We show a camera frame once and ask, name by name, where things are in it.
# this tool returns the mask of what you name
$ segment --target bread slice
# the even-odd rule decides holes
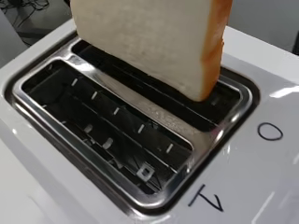
[[[233,0],[72,0],[78,35],[194,101],[220,73]]]

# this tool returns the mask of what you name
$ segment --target toaster slot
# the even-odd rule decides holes
[[[209,97],[204,102],[197,103],[158,79],[84,41],[77,43],[73,51],[107,75],[116,78],[202,132],[210,132],[217,127],[240,101],[238,91],[218,82]]]
[[[189,143],[64,63],[48,65],[22,89],[146,194],[163,190],[192,155]]]

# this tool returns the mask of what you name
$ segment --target toaster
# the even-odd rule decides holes
[[[266,206],[296,192],[295,84],[223,55],[197,103],[81,40],[72,21],[47,38],[1,77],[0,118],[74,223],[268,223]]]

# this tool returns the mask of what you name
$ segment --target metal slot edge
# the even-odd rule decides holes
[[[226,85],[240,94],[238,104],[231,110],[228,116],[218,126],[213,133],[202,133],[185,121],[173,116],[168,111],[157,106],[153,102],[127,88],[119,81],[106,75],[72,52],[72,48],[80,41],[77,37],[71,40],[62,48],[58,49],[48,59],[33,68],[27,75],[20,78],[13,87],[13,96],[16,102],[25,110],[30,111],[31,115],[37,118],[50,132],[59,135],[83,158],[92,161],[94,164],[100,164],[95,168],[114,184],[114,187],[121,191],[131,202],[143,209],[157,209],[167,204],[174,196],[178,187],[196,170],[196,168],[205,160],[206,156],[212,151],[221,139],[234,127],[252,104],[252,94],[246,86],[231,80],[228,77],[221,76],[219,82]],[[95,153],[81,142],[75,135],[69,132],[58,120],[50,115],[41,105],[31,99],[21,89],[22,84],[30,77],[41,71],[50,63],[62,61],[82,75],[88,77],[102,88],[110,91],[112,94],[121,98],[125,103],[134,107],[141,113],[153,119],[155,122],[164,126],[168,131],[174,133],[192,146],[192,155],[185,166],[169,181],[163,192],[148,197],[139,188],[127,181],[125,177],[118,174],[113,167],[108,165],[102,158],[94,157]]]

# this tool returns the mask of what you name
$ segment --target white plastic surface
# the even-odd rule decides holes
[[[222,65],[255,82],[261,103],[169,212],[137,219],[113,204],[4,98],[10,78],[74,30],[67,22],[0,70],[0,136],[6,144],[0,142],[1,223],[299,223],[299,87],[288,81],[299,83],[297,58],[226,30]],[[264,138],[278,138],[279,130],[282,138],[262,138],[258,127],[265,122],[277,128],[263,126]]]

